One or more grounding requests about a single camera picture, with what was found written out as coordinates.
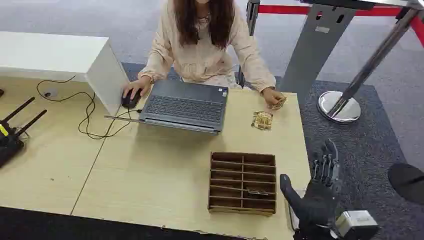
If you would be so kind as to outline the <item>person's right hand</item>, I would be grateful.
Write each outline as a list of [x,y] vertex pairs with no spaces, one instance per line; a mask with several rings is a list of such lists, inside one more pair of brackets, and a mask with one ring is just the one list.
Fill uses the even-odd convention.
[[143,75],[138,77],[137,80],[130,82],[123,91],[123,98],[126,98],[130,94],[130,99],[133,100],[138,91],[141,97],[145,96],[151,89],[153,79],[150,76]]

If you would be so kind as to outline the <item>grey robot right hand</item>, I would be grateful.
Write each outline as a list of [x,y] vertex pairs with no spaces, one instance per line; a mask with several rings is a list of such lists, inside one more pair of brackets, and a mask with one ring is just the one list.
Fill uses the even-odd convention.
[[328,138],[321,146],[321,153],[313,154],[312,177],[303,197],[294,190],[287,174],[279,175],[279,187],[299,220],[299,230],[311,232],[331,228],[341,191],[339,151],[336,144]]

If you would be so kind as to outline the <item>person's left hand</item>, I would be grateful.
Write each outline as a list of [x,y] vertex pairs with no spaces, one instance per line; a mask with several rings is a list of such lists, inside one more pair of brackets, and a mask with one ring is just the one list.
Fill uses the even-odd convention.
[[283,93],[276,91],[273,87],[265,88],[260,94],[269,109],[280,108],[287,99]]

